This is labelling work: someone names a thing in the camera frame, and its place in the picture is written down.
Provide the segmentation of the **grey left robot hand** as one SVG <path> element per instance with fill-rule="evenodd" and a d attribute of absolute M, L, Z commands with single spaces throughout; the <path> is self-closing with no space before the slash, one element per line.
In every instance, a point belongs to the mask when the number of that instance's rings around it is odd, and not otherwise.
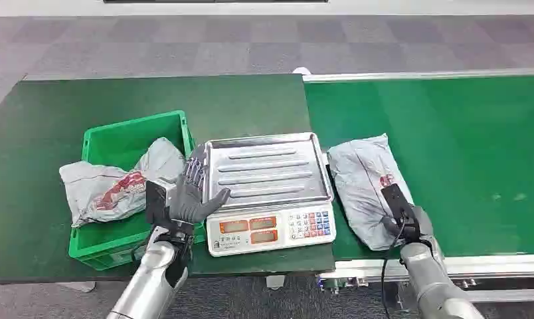
<path fill-rule="evenodd" d="M 191 157 L 176 180 L 175 196 L 169 210 L 174 223 L 194 225 L 217 212 L 228 200 L 230 189 L 224 188 L 212 199 L 203 202 L 204 180 L 208 172 L 202 159 Z"/>

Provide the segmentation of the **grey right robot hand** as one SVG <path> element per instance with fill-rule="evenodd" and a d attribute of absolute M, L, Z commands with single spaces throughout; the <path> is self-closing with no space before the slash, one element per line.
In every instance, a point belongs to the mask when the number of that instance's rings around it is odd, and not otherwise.
<path fill-rule="evenodd" d="M 380 220 L 386 232 L 396 239 L 396 243 L 422 243 L 432 246 L 434 230 L 431 220 L 421 206 L 411 205 L 411 212 L 402 212 L 400 221 L 385 216 Z"/>

